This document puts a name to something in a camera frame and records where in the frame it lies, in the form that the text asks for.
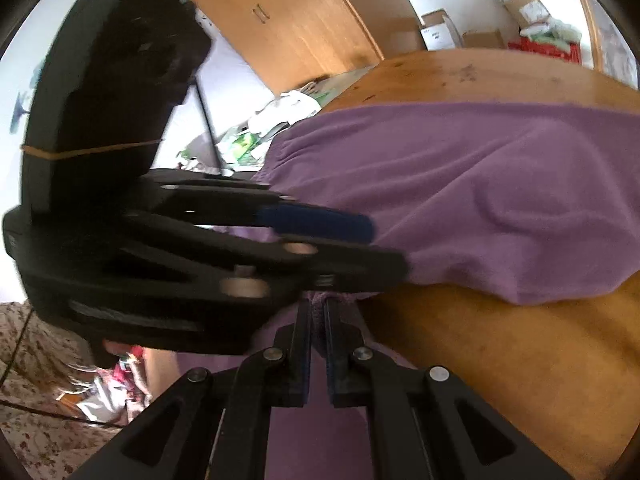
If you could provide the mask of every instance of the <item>blue foam pad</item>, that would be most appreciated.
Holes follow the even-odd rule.
[[[279,235],[327,238],[355,244],[370,244],[376,230],[365,215],[301,204],[280,204],[258,211],[258,222]]]

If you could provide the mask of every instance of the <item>black mount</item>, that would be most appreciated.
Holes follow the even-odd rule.
[[[324,305],[330,399],[365,406],[378,480],[569,480],[560,466],[444,367],[415,370],[364,346]],[[274,346],[217,374],[193,368],[69,480],[261,480],[272,407],[306,403],[310,309]]]

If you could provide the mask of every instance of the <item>white paper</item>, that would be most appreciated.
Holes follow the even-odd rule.
[[[456,47],[446,23],[431,25],[431,27],[423,28],[420,32],[427,45],[427,50],[446,50]]]
[[[539,0],[533,0],[524,7],[520,7],[520,13],[529,23],[536,23],[549,17],[549,11]]]

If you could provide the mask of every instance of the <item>black cable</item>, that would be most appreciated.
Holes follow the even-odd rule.
[[[28,406],[23,406],[21,404],[15,404],[14,402],[9,402],[8,400],[0,399],[0,406],[6,406],[8,408],[13,408],[14,410],[21,410],[22,412],[34,413],[35,415],[43,415],[50,416],[51,418],[59,418],[60,420],[69,420],[71,422],[80,422],[81,424],[90,424],[92,426],[103,426],[105,428],[126,428],[126,426],[121,426],[120,424],[113,424],[111,422],[97,422],[93,420],[87,420],[85,418],[77,418],[76,416],[70,415],[62,415],[61,413],[52,413],[45,412],[44,410],[38,410],[37,408],[29,408]]]
[[[200,83],[198,81],[197,76],[193,79],[193,85],[196,87],[196,95],[198,97],[198,102],[200,103],[200,110],[202,111],[202,116],[207,125],[207,132],[209,133],[209,142],[211,143],[211,155],[213,156],[213,161],[216,163],[218,169],[220,170],[220,174],[222,174],[222,170],[224,169],[224,164],[222,162],[222,158],[220,157],[220,153],[218,152],[218,147],[216,146],[216,136],[213,133],[213,124],[211,123],[211,117],[209,116],[209,109],[207,108],[207,105],[204,102],[202,89],[200,88]]]
[[[2,373],[2,377],[0,378],[0,390],[2,390],[2,387],[4,386],[4,382],[6,381],[6,378],[9,376],[9,371],[11,371],[11,368],[14,366],[15,358],[18,355],[18,350],[20,349],[20,343],[22,342],[22,338],[24,337],[24,334],[27,332],[27,325],[31,320],[32,314],[33,314],[33,307],[31,307],[31,309],[29,310],[29,313],[27,314],[27,319],[24,321],[22,330],[20,330],[18,341],[15,343],[14,352],[11,354],[11,357],[9,357],[9,362],[7,363],[6,368]]]

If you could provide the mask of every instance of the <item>cabinet door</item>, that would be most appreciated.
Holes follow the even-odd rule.
[[[275,93],[380,61],[346,0],[193,0]]]

